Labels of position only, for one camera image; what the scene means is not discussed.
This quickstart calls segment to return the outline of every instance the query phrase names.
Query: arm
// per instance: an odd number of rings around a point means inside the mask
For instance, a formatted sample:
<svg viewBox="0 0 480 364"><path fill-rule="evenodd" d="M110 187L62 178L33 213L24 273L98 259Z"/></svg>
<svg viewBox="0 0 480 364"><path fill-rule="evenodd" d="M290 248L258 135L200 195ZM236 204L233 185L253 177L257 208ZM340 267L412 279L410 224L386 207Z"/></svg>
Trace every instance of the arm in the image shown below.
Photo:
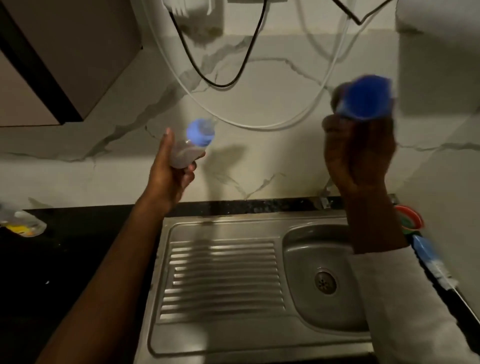
<svg viewBox="0 0 480 364"><path fill-rule="evenodd" d="M116 349L132 322L163 217L194 179L195 164L186 170L169 166L173 143L173 132L167 129L145 192L36 364L105 363Z"/></svg>
<svg viewBox="0 0 480 364"><path fill-rule="evenodd" d="M332 98L335 110L342 87ZM402 234L384 178L395 152L391 118L324 120L325 161L345 202L357 278L382 364L480 363Z"/></svg>

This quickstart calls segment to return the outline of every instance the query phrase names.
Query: sink basin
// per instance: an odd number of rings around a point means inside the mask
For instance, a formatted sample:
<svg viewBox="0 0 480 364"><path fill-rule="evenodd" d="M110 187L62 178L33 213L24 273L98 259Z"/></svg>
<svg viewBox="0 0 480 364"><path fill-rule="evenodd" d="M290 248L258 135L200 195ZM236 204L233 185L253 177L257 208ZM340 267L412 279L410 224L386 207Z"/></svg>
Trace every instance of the sink basin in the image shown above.
<svg viewBox="0 0 480 364"><path fill-rule="evenodd" d="M368 331L355 277L347 261L353 250L346 225L293 229L283 238L288 287L309 324L340 331Z"/></svg>
<svg viewBox="0 0 480 364"><path fill-rule="evenodd" d="M373 352L343 211L166 218L136 364Z"/></svg>

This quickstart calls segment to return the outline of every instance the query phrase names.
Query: plastic bottle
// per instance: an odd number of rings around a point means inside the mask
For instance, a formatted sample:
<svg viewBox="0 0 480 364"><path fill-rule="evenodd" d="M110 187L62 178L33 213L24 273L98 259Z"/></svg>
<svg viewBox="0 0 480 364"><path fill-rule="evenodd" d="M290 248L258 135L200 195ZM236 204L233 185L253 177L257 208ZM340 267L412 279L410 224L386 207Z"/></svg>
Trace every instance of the plastic bottle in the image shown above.
<svg viewBox="0 0 480 364"><path fill-rule="evenodd" d="M0 225L26 238L40 235L47 224L32 214L0 201Z"/></svg>
<svg viewBox="0 0 480 364"><path fill-rule="evenodd" d="M336 113L357 121L369 121L390 115L392 112L392 81L388 78L367 75L350 83Z"/></svg>
<svg viewBox="0 0 480 364"><path fill-rule="evenodd" d="M192 121L184 139L178 140L172 149L170 165L186 168L205 151L215 136L214 123L209 119Z"/></svg>

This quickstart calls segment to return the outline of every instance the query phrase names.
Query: grey sleeve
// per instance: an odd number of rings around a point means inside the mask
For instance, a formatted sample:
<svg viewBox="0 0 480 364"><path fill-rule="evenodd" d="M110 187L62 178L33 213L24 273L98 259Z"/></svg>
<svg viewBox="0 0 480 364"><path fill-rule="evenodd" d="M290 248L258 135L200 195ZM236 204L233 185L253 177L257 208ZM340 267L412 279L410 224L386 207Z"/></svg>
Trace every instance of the grey sleeve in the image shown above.
<svg viewBox="0 0 480 364"><path fill-rule="evenodd" d="M478 364L411 247L352 255L381 364Z"/></svg>

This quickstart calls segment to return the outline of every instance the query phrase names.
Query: upper cabinet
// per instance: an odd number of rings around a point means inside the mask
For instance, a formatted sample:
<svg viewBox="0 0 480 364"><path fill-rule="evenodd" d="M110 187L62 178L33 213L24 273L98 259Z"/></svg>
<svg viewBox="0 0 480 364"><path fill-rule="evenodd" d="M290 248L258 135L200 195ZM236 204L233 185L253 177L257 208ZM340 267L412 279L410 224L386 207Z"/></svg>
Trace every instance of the upper cabinet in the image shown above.
<svg viewBox="0 0 480 364"><path fill-rule="evenodd" d="M141 47L129 0L0 1L0 126L82 121Z"/></svg>

